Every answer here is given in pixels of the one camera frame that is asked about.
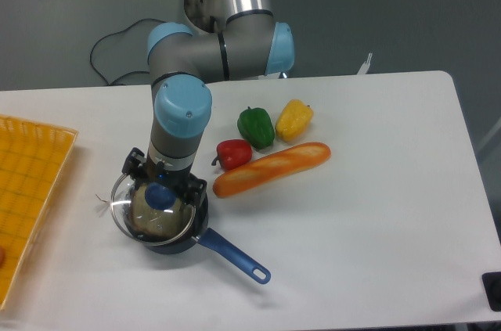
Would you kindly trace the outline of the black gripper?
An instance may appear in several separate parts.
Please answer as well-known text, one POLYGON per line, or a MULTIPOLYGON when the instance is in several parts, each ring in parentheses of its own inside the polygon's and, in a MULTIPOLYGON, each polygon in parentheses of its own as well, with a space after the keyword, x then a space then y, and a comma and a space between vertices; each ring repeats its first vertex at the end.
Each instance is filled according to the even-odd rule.
POLYGON ((158 183, 176 193, 182 193, 185 203, 201 206, 207 197, 207 182, 190 174, 190 166, 181 170, 168 169, 166 164, 155 164, 145 154, 133 147, 124 160, 121 173, 130 178, 142 179, 141 187, 146 190, 151 183, 158 183))

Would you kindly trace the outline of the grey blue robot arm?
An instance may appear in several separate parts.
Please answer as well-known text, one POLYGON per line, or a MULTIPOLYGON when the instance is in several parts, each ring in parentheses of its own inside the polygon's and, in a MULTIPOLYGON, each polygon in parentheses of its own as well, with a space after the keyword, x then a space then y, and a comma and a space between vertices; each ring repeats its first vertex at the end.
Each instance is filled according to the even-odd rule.
POLYGON ((162 23, 147 41, 153 126, 146 157, 146 201, 167 206, 189 173, 211 115, 212 82, 288 71, 294 65, 290 27, 276 21, 269 0, 202 0, 211 27, 162 23))

